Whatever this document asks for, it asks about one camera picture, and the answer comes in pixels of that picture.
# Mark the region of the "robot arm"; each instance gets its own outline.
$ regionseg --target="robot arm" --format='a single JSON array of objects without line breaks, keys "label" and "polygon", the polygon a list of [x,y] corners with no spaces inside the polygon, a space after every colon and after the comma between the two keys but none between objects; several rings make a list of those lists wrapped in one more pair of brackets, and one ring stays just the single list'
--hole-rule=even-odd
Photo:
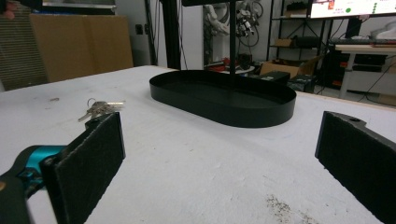
[{"label": "robot arm", "polygon": [[58,223],[86,221],[125,152],[118,112],[85,125],[86,131],[68,146],[26,148],[0,175],[0,223],[34,223],[26,201],[44,187]]},{"label": "robot arm", "polygon": [[218,14],[216,13],[214,7],[212,5],[204,5],[206,10],[206,18],[210,22],[213,27],[214,35],[222,34],[222,35],[229,35],[230,34],[230,27],[222,23],[218,20]]}]

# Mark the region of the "black oval tray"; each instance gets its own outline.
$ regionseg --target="black oval tray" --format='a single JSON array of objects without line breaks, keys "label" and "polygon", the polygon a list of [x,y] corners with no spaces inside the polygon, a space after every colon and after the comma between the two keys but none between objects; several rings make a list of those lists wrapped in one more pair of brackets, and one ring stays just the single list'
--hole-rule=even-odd
[{"label": "black oval tray", "polygon": [[203,70],[168,72],[150,81],[151,97],[215,122],[265,128],[293,116],[296,92],[284,85]]}]

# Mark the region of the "table surface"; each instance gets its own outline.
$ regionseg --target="table surface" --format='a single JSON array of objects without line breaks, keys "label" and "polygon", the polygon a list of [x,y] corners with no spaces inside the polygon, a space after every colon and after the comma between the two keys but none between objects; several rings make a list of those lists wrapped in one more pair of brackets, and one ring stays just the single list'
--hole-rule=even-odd
[{"label": "table surface", "polygon": [[370,45],[336,45],[335,50],[341,50],[346,53],[371,53],[371,54],[395,54],[396,48],[390,47],[372,47]]},{"label": "table surface", "polygon": [[[0,93],[0,174],[32,145],[67,145],[90,98],[124,101],[126,158],[87,223],[379,223],[315,158],[323,111],[365,120],[396,141],[396,110],[298,92],[294,115],[229,127],[150,97],[143,66]],[[47,192],[29,201],[55,223]]]}]

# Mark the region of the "computer screen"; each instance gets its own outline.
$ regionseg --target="computer screen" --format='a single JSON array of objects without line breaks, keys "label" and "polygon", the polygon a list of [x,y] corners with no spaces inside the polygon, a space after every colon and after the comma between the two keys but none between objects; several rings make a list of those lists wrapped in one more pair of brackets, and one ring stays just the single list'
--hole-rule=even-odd
[{"label": "computer screen", "polygon": [[353,18],[396,15],[396,0],[309,0],[308,18]]}]

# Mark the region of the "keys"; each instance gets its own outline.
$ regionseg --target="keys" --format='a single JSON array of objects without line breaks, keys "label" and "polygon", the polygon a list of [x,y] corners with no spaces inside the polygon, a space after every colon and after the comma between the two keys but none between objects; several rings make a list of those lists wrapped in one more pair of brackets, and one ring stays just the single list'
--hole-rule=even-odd
[{"label": "keys", "polygon": [[89,108],[87,110],[87,114],[85,114],[84,116],[82,116],[81,118],[78,119],[78,122],[83,121],[84,119],[87,119],[89,116],[91,116],[91,119],[94,119],[94,118],[98,117],[99,115],[113,113],[113,112],[119,110],[121,106],[123,106],[122,102],[108,103],[105,101],[97,101],[97,102],[93,103],[91,108]]}]

